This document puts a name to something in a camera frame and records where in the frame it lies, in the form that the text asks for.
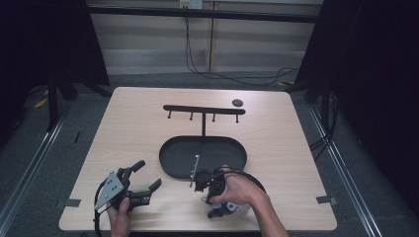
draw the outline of black oval tray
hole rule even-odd
[[[176,179],[191,179],[191,173],[200,155],[197,171],[212,171],[222,165],[243,170],[247,161],[244,147],[224,136],[175,136],[167,140],[159,152],[163,171]]]

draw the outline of wooden table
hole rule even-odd
[[[59,227],[68,231],[93,230],[95,191],[109,172],[146,165],[130,177],[130,190],[147,190],[158,178],[162,186],[148,206],[134,209],[132,231],[254,231],[259,230],[252,210],[223,218],[207,219],[210,206],[201,201],[207,194],[194,193],[189,182],[166,175],[159,162],[162,144],[178,135],[201,135],[201,119],[189,113],[173,113],[168,119],[164,105],[234,109],[240,99],[246,114],[216,116],[207,122],[207,135],[239,141],[247,152],[244,171],[256,177],[270,195],[274,208],[288,230],[333,230],[336,218],[287,93],[232,90],[118,88],[115,90],[70,198],[78,207],[66,207]],[[108,215],[101,229],[109,230]]]

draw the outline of forearm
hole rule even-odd
[[[260,195],[252,202],[251,205],[263,237],[289,237],[268,195]]]

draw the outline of black cable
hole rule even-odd
[[[93,202],[94,204],[96,204],[96,202],[98,202],[98,195],[99,192],[101,191],[102,187],[105,185],[106,180],[104,180],[104,182],[102,182],[99,185],[99,188],[96,190],[96,194],[95,194],[95,202]],[[101,232],[101,228],[99,226],[99,222],[100,222],[100,217],[103,211],[98,212],[98,210],[95,208],[95,219],[93,219],[93,221],[95,222],[95,233],[96,236],[98,237],[102,237],[102,232]]]
[[[316,157],[314,158],[314,162],[317,161],[317,159],[320,157],[320,155],[323,153],[323,151],[326,149],[327,146],[329,146],[330,141],[332,139],[333,136],[333,132],[335,130],[336,127],[336,121],[337,121],[337,117],[338,117],[338,111],[339,111],[339,103],[336,100],[336,96],[335,94],[332,92],[332,113],[333,113],[333,122],[332,122],[332,126],[329,128],[329,132],[324,135],[322,138],[320,138],[318,141],[314,142],[313,144],[310,145],[310,150],[315,150],[318,147],[320,147],[320,144],[322,141],[325,142],[323,148],[320,150],[320,152],[316,155]]]
[[[108,207],[106,207],[104,210],[102,210],[101,212],[99,212],[99,214],[102,214],[103,212],[107,211],[109,208],[111,208],[112,206],[109,205]]]
[[[207,79],[212,79],[212,80],[213,79],[227,79],[227,80],[231,80],[231,81],[241,83],[244,85],[249,85],[249,86],[267,86],[267,85],[271,85],[277,82],[279,77],[287,75],[295,70],[298,70],[298,68],[294,68],[294,67],[284,67],[284,68],[280,68],[277,71],[277,74],[275,76],[258,76],[258,77],[256,76],[255,77],[227,77],[227,76],[224,76],[218,73],[213,73],[213,72],[200,72],[195,66],[194,59],[192,57],[191,41],[189,37],[189,19],[187,17],[185,18],[185,24],[186,24],[186,49],[185,49],[186,65],[191,72],[196,73],[202,77],[205,77]],[[190,60],[191,60],[193,68],[191,68],[189,65]],[[259,84],[259,83],[247,83],[247,82],[239,81],[239,79],[273,79],[273,80],[267,83]]]
[[[240,170],[235,170],[235,169],[232,169],[232,168],[230,168],[230,167],[225,167],[225,166],[222,166],[222,167],[220,167],[220,168],[228,168],[228,169],[230,169],[229,171],[222,171],[222,172],[219,172],[219,173],[217,173],[217,174],[215,174],[215,175],[213,175],[213,176],[211,176],[210,178],[208,178],[208,179],[206,179],[205,181],[203,181],[203,183],[208,183],[208,182],[210,182],[213,178],[215,178],[215,177],[218,177],[218,176],[221,176],[221,175],[226,175],[226,174],[236,174],[236,175],[241,175],[241,176],[244,176],[244,177],[246,177],[247,179],[249,179],[250,181],[252,181],[257,187],[259,187],[263,192],[266,192],[266,190],[265,190],[265,188],[263,187],[263,185],[262,185],[262,183],[260,183],[260,181],[258,181],[255,177],[253,177],[252,175],[250,175],[250,174],[247,174],[246,172],[244,172],[244,171],[240,171]]]

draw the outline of metal frame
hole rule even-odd
[[[159,17],[189,17],[189,18],[210,18],[210,19],[231,19],[231,20],[251,20],[268,22],[290,22],[290,23],[311,23],[319,21],[317,16],[309,15],[289,15],[272,13],[251,13],[233,12],[218,10],[196,10],[196,9],[177,9],[177,8],[141,8],[141,7],[121,7],[110,5],[57,5],[57,4],[38,4],[29,6],[39,11],[72,11],[88,12],[93,14],[115,14],[115,15],[137,15],[137,16],[159,16]]]
[[[52,130],[46,133],[40,148],[38,148],[37,153],[32,159],[31,164],[28,166],[28,169],[25,171],[22,179],[19,181],[17,187],[13,190],[4,206],[2,206],[0,212],[0,237],[6,236],[13,219],[24,202],[25,196],[49,152],[49,149],[52,147],[53,142],[61,130],[64,119],[68,116],[71,105],[72,104],[69,104],[67,106]]]
[[[327,134],[327,131],[323,127],[323,122],[321,120],[320,113],[318,112],[317,108],[314,106],[309,106],[311,115],[314,119],[314,122],[317,126],[320,135],[324,137]],[[336,170],[342,182],[345,186],[346,191],[348,192],[349,197],[357,211],[361,222],[363,223],[364,227],[369,236],[376,237],[382,236],[379,227],[377,225],[376,219],[374,218],[373,214],[371,213],[370,209],[367,206],[366,201],[364,200],[363,196],[361,195],[360,191],[358,190],[357,185],[355,184],[354,179],[349,172],[345,161],[343,160],[336,144],[333,140],[328,142],[327,149],[329,151],[330,157],[335,164]]]

